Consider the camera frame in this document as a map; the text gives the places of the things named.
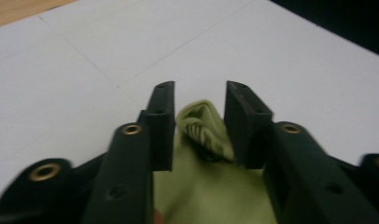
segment green cloth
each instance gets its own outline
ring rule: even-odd
[[[176,117],[172,172],[154,173],[154,204],[165,224],[276,223],[261,171],[236,166],[214,106],[199,101]]]

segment crumpled cloth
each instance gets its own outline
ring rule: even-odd
[[[165,224],[277,223],[261,171],[235,165],[212,103],[186,106],[176,125],[173,171],[154,173],[154,205]]]

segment wooden floor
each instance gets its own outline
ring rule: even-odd
[[[0,0],[0,26],[76,0]]]

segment white surface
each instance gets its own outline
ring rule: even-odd
[[[35,161],[106,151],[152,88],[176,110],[243,82],[337,158],[379,152],[379,56],[268,1],[79,0],[0,27],[0,193]]]

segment screw hole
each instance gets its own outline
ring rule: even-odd
[[[301,129],[299,127],[292,124],[285,124],[282,126],[282,129],[286,133],[300,133],[301,132]]]
[[[141,132],[141,126],[139,125],[129,125],[123,128],[122,132],[124,134],[137,134]]]
[[[123,184],[120,184],[109,189],[108,192],[105,194],[105,198],[108,201],[120,201],[124,198],[125,194],[125,186]]]
[[[29,179],[35,182],[48,180],[56,176],[61,171],[61,169],[61,166],[57,163],[44,164],[35,168],[29,174]]]
[[[328,190],[329,192],[334,193],[334,194],[343,194],[344,193],[344,189],[340,185],[333,183],[333,182],[326,185],[326,190]]]

